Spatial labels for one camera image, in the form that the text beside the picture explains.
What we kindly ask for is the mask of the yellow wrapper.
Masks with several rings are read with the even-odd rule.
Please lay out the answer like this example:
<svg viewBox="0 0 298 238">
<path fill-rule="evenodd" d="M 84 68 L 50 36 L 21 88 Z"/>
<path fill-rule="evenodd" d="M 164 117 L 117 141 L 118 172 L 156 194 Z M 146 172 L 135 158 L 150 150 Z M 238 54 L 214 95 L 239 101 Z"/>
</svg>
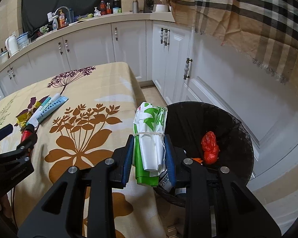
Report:
<svg viewBox="0 0 298 238">
<path fill-rule="evenodd" d="M 36 110 L 41 106 L 42 102 L 34 102 L 28 105 L 28 108 L 23 110 L 16 116 L 15 127 L 19 126 L 20 130 L 23 130 L 26 123 L 29 121 L 31 116 L 36 112 Z"/>
</svg>

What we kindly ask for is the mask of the blue white tube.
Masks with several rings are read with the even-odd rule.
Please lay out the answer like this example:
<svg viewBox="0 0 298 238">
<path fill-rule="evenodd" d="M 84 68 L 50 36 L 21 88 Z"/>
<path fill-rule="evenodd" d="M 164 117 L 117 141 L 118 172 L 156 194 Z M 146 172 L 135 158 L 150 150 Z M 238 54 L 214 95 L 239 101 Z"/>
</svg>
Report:
<svg viewBox="0 0 298 238">
<path fill-rule="evenodd" d="M 44 121 L 44 119 L 46 119 L 50 114 L 52 114 L 55 110 L 62 106 L 67 100 L 68 97 L 61 96 L 59 93 L 56 93 L 55 96 L 53 96 L 48 102 L 48 104 L 45 105 L 43 112 L 40 113 L 38 117 L 39 123 Z"/>
</svg>

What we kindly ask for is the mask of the red plastic bag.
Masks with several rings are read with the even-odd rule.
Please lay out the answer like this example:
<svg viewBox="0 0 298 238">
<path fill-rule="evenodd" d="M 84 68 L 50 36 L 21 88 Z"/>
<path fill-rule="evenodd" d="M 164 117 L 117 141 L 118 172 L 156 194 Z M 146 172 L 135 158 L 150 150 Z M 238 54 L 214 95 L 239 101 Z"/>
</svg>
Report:
<svg viewBox="0 0 298 238">
<path fill-rule="evenodd" d="M 201 141 L 203 150 L 203 161 L 205 164 L 214 164 L 220 152 L 216 142 L 216 136 L 212 131 L 207 132 Z"/>
</svg>

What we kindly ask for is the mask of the green white wrapper bundle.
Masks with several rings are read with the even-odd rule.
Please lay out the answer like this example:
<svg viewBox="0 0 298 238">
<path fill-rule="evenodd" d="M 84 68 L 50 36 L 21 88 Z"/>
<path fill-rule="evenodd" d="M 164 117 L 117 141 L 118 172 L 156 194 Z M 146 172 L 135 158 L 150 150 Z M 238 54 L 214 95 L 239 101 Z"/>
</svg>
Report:
<svg viewBox="0 0 298 238">
<path fill-rule="evenodd" d="M 156 187 L 166 171 L 165 126 L 167 108 L 143 102 L 133 121 L 133 166 L 137 184 Z"/>
</svg>

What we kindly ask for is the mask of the white teal tube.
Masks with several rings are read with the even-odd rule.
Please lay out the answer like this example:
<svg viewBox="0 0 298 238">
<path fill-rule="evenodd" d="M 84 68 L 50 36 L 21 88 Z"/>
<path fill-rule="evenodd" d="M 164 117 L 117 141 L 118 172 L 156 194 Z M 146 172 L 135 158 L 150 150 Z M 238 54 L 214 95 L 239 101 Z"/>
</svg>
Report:
<svg viewBox="0 0 298 238">
<path fill-rule="evenodd" d="M 33 115 L 30 117 L 30 119 L 27 121 L 26 126 L 33 125 L 34 128 L 37 128 L 39 125 L 38 117 L 41 112 L 43 112 L 43 109 L 45 108 L 45 105 L 48 104 L 48 102 L 51 100 L 51 97 L 47 97 L 44 102 L 38 107 L 38 109 L 33 113 Z"/>
</svg>

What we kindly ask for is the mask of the orange plastic bag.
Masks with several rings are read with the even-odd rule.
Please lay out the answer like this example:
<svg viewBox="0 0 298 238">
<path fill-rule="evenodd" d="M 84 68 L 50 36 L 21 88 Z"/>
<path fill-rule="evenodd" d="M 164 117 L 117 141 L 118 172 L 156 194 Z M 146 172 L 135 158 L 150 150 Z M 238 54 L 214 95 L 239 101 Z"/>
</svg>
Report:
<svg viewBox="0 0 298 238">
<path fill-rule="evenodd" d="M 192 158 L 192 160 L 196 161 L 199 164 L 203 163 L 203 160 L 201 158 Z"/>
</svg>

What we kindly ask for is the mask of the large white tube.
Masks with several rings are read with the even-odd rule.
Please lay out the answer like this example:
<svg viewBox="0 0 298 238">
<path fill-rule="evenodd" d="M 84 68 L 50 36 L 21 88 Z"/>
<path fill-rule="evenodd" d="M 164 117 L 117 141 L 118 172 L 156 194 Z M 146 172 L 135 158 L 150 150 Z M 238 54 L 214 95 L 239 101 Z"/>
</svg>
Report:
<svg viewBox="0 0 298 238">
<path fill-rule="evenodd" d="M 158 186 L 161 187 L 166 192 L 170 192 L 170 190 L 172 189 L 173 186 L 172 186 L 172 184 L 171 184 L 171 182 L 169 180 L 169 176 L 168 176 L 167 171 L 164 171 L 159 176 Z"/>
</svg>

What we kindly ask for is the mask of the floral beige tablecloth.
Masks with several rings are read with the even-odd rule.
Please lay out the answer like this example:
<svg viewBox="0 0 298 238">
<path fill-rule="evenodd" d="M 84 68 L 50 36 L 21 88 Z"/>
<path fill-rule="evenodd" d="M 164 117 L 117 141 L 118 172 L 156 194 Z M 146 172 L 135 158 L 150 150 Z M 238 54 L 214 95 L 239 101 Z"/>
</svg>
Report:
<svg viewBox="0 0 298 238">
<path fill-rule="evenodd" d="M 31 156 L 34 172 L 16 186 L 15 197 L 8 200 L 18 226 L 69 167 L 93 167 L 123 147 L 133 133 L 136 109 L 145 101 L 125 62 L 90 66 L 42 80 L 0 101 L 0 128 L 13 125 L 13 132 L 0 141 L 0 154 L 20 143 L 17 119 L 37 102 L 56 95 L 67 101 L 39 125 Z"/>
</svg>

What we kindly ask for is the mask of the white electric kettle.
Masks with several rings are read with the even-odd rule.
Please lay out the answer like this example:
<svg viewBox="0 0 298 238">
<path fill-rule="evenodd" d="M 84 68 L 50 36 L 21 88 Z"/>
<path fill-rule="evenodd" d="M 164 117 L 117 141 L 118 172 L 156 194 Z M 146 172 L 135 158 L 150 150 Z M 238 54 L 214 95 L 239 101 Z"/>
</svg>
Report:
<svg viewBox="0 0 298 238">
<path fill-rule="evenodd" d="M 5 46 L 8 50 L 10 57 L 19 51 L 15 35 L 11 35 L 6 39 Z"/>
</svg>

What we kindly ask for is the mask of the orange dish soap bottle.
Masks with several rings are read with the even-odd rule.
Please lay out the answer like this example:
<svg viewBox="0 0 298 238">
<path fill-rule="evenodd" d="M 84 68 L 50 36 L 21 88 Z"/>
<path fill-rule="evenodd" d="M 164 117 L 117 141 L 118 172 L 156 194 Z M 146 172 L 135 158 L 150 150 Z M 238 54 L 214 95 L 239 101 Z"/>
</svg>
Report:
<svg viewBox="0 0 298 238">
<path fill-rule="evenodd" d="M 65 27 L 65 25 L 66 25 L 66 16 L 63 13 L 63 11 L 60 10 L 60 13 L 59 13 L 59 26 L 60 26 L 60 28 L 62 28 L 62 27 Z"/>
</svg>

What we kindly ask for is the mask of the chrome sink faucet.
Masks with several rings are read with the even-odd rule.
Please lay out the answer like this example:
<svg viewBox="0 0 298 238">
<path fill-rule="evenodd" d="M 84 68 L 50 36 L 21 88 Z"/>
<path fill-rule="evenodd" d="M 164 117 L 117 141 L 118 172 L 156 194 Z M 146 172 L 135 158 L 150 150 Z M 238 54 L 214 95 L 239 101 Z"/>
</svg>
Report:
<svg viewBox="0 0 298 238">
<path fill-rule="evenodd" d="M 65 24 L 69 25 L 74 22 L 74 11 L 66 6 L 61 6 L 53 12 L 53 16 L 64 14 Z"/>
</svg>

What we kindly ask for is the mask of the white lower cabinets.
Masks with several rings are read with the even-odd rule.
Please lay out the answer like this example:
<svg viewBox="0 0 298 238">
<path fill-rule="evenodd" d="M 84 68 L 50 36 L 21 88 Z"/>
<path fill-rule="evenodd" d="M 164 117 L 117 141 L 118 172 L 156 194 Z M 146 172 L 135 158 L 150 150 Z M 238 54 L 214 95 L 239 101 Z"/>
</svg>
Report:
<svg viewBox="0 0 298 238">
<path fill-rule="evenodd" d="M 126 62 L 172 104 L 201 101 L 240 119 L 255 161 L 249 189 L 282 230 L 298 217 L 298 96 L 267 68 L 166 20 L 84 22 L 42 36 L 0 66 L 0 100 L 62 72 Z"/>
</svg>

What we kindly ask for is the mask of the steel thermos bottle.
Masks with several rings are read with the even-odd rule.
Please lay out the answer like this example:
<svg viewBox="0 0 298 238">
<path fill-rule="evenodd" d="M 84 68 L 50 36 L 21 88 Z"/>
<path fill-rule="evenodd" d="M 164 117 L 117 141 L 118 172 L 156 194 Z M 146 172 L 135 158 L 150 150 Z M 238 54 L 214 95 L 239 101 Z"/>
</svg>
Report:
<svg viewBox="0 0 298 238">
<path fill-rule="evenodd" d="M 133 2 L 132 2 L 132 12 L 133 13 L 139 13 L 138 0 L 133 0 Z"/>
</svg>

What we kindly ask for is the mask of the plaid beige scarf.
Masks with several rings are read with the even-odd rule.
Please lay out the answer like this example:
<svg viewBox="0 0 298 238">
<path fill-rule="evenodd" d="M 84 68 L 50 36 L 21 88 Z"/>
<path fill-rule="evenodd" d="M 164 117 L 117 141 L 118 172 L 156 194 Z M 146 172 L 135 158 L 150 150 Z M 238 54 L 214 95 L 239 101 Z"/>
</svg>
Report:
<svg viewBox="0 0 298 238">
<path fill-rule="evenodd" d="M 298 89 L 298 0 L 170 0 L 177 24 L 214 36 Z"/>
</svg>

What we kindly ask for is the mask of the white blender jug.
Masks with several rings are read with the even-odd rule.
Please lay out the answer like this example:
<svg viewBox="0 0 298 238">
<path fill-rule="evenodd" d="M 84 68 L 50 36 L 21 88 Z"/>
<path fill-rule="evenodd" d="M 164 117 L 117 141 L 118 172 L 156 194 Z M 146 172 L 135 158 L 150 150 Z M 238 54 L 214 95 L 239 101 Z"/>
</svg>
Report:
<svg viewBox="0 0 298 238">
<path fill-rule="evenodd" d="M 153 1 L 153 12 L 168 12 L 169 7 L 167 0 L 154 0 Z"/>
</svg>

